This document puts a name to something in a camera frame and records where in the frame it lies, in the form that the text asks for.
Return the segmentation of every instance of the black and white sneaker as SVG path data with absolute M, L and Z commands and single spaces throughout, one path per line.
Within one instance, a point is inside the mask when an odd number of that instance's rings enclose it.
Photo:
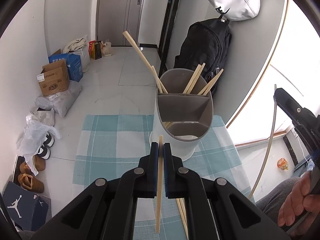
M 46 137 L 46 140 L 44 141 L 43 144 L 47 147 L 51 147 L 52 144 L 54 143 L 54 138 L 52 137 L 52 135 L 49 132 L 47 132 L 45 137 Z
M 46 160 L 50 156 L 50 150 L 46 146 L 41 145 L 37 155 Z

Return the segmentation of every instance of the gray pants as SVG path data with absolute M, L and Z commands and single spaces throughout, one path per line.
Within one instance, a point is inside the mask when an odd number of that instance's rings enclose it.
M 257 201 L 257 207 L 278 224 L 279 209 L 292 191 L 294 184 L 300 179 L 299 177 L 292 177 L 281 182 L 268 195 Z

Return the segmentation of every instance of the navy blue box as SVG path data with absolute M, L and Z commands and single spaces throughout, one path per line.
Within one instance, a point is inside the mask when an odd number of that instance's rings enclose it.
M 83 77 L 81 57 L 72 53 L 57 54 L 49 57 L 49 63 L 62 59 L 66 60 L 70 80 L 79 82 Z
M 23 230 L 37 231 L 45 224 L 49 205 L 41 196 L 9 181 L 2 198 L 9 216 Z

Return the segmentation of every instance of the checkered tablecloth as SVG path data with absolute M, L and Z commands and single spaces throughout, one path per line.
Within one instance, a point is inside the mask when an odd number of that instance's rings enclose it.
M 73 198 L 97 178 L 112 180 L 138 166 L 150 153 L 153 115 L 87 115 L 73 172 Z M 202 178 L 226 178 L 244 195 L 250 185 L 238 152 L 220 116 L 183 165 Z M 186 239 L 175 199 L 162 193 L 160 234 L 155 232 L 156 198 L 138 199 L 134 239 Z

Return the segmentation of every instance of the brown boot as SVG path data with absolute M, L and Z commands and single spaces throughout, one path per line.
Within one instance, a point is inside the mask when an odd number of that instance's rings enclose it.
M 43 183 L 32 175 L 26 173 L 20 174 L 18 175 L 18 181 L 20 185 L 27 190 L 31 190 L 38 193 L 42 193 L 44 191 Z
M 40 158 L 37 155 L 33 156 L 33 164 L 35 165 L 37 171 L 43 171 L 45 169 L 45 159 Z M 21 163 L 20 171 L 21 171 L 21 173 L 27 173 L 30 175 L 33 174 L 26 162 Z

